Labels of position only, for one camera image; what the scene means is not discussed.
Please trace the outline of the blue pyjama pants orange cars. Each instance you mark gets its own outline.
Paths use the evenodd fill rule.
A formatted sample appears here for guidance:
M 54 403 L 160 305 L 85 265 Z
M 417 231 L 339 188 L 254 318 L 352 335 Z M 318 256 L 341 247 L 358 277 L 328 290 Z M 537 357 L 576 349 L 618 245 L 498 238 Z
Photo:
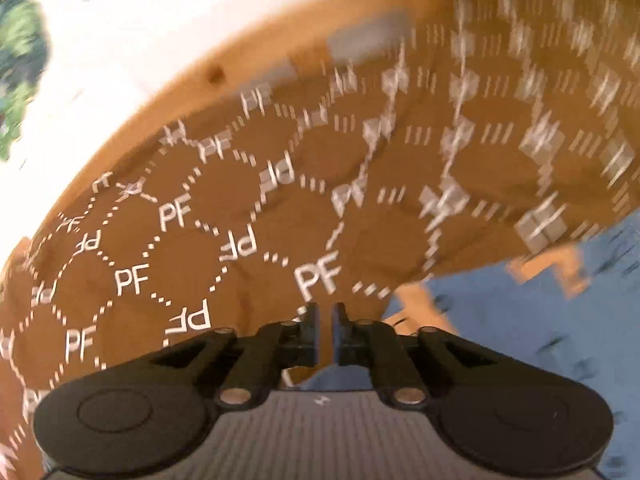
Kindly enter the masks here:
M 639 475 L 639 216 L 577 246 L 586 288 L 567 297 L 555 269 L 519 283 L 504 262 L 432 278 L 433 294 L 463 338 L 582 382 L 614 417 L 603 477 Z

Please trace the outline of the brown PF patterned blanket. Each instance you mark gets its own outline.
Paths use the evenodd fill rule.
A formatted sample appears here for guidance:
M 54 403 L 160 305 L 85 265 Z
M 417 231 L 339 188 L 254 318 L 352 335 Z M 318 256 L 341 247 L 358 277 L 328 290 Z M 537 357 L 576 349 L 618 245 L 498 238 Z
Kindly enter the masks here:
M 422 285 L 504 262 L 586 288 L 578 244 L 639 215 L 639 0 L 432 1 L 166 122 L 29 237 L 1 273 L 3 478 L 607 479 L 605 398 Z M 232 344 L 311 302 L 318 363 L 221 408 Z M 443 330 L 452 388 L 384 404 L 334 360 L 339 302 Z

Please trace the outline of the blond anime character poster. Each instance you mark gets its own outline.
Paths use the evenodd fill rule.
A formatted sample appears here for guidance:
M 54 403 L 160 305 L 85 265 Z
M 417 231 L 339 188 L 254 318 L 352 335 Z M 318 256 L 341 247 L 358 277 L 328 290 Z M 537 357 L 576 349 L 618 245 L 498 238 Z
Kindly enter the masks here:
M 1 0 L 0 32 L 1 160 L 7 162 L 49 63 L 50 44 L 36 0 Z

